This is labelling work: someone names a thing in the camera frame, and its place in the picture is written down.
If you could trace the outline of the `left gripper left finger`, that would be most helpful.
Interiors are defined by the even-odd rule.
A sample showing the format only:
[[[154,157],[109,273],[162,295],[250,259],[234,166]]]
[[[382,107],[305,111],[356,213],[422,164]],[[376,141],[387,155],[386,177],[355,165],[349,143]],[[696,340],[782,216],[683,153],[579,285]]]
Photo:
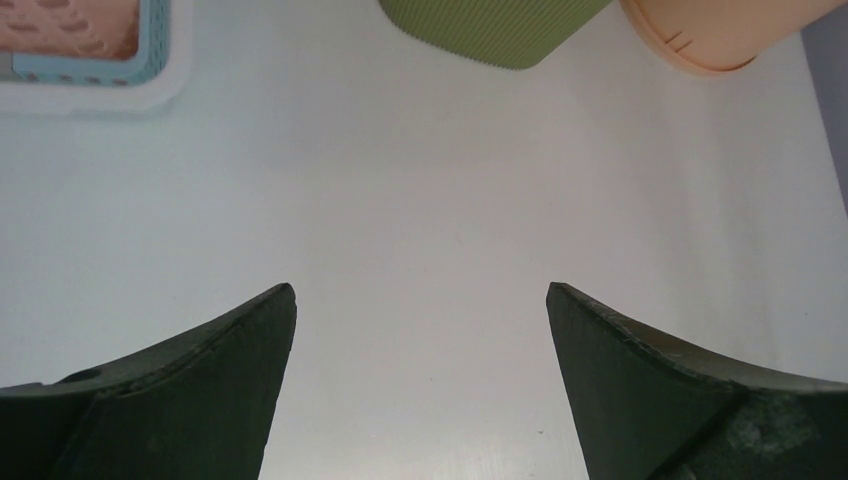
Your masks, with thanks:
[[[123,358],[1,391],[5,479],[255,479],[297,318],[289,284]]]

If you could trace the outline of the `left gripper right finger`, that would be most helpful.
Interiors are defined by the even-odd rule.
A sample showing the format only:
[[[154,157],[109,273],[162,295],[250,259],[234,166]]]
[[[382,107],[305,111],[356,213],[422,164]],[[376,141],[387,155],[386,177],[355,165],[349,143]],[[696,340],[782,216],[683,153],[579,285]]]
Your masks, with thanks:
[[[736,360],[565,283],[546,306],[593,479],[843,479],[847,387]]]

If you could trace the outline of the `orange plastic bucket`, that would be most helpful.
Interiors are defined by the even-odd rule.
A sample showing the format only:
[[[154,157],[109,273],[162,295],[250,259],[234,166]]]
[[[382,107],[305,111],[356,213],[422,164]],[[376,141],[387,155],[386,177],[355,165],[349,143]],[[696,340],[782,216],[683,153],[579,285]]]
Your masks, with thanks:
[[[645,44],[670,65],[719,76],[824,17],[846,0],[623,0]]]

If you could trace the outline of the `pink perforated basket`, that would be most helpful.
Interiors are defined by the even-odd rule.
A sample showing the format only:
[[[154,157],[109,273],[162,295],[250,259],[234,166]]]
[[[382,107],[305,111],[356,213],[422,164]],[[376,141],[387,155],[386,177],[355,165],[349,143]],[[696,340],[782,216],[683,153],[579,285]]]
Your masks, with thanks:
[[[1,49],[127,60],[138,50],[135,0],[1,0]]]

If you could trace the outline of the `green plastic waste bin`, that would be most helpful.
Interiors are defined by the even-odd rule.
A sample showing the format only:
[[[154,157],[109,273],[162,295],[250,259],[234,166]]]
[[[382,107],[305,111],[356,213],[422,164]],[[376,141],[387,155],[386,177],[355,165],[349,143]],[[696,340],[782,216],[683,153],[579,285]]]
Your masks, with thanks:
[[[596,17],[608,0],[379,0],[407,35],[476,62],[526,70]]]

